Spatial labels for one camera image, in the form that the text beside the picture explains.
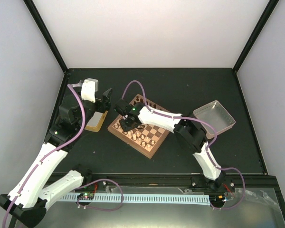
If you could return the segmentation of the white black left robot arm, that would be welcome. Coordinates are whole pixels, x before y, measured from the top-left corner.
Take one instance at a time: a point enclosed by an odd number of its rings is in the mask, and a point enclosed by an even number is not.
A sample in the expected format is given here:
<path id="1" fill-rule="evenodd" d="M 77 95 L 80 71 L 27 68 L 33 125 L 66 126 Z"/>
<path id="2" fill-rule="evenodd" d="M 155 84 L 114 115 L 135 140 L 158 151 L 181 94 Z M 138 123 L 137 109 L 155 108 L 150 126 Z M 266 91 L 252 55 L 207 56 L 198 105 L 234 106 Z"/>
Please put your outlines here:
<path id="1" fill-rule="evenodd" d="M 81 165 L 76 165 L 64 177 L 45 186 L 88 121 L 96 112 L 105 113 L 111 106 L 111 88 L 98 99 L 93 89 L 87 91 L 91 97 L 86 98 L 84 90 L 76 92 L 72 85 L 68 87 L 72 94 L 63 98 L 56 123 L 48 131 L 33 164 L 9 194 L 0 195 L 0 206 L 6 215 L 12 215 L 28 228 L 38 225 L 48 209 L 70 191 L 77 188 L 86 190 L 92 186 L 92 172 Z"/>

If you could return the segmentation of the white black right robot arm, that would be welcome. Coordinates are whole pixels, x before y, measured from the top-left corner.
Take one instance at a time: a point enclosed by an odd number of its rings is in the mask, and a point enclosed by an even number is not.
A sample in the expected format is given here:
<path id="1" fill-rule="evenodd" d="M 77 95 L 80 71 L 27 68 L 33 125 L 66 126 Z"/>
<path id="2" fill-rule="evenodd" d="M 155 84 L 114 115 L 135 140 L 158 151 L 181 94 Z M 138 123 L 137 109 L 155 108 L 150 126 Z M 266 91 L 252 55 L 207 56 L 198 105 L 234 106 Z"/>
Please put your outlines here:
<path id="1" fill-rule="evenodd" d="M 226 173 L 209 148 L 210 143 L 202 121 L 192 115 L 184 116 L 157 110 L 147 103 L 138 102 L 132 105 L 123 99 L 115 104 L 114 110 L 122 116 L 120 123 L 124 131 L 150 124 L 174 133 L 182 149 L 191 153 L 202 168 L 208 189 L 218 191 L 223 187 Z"/>

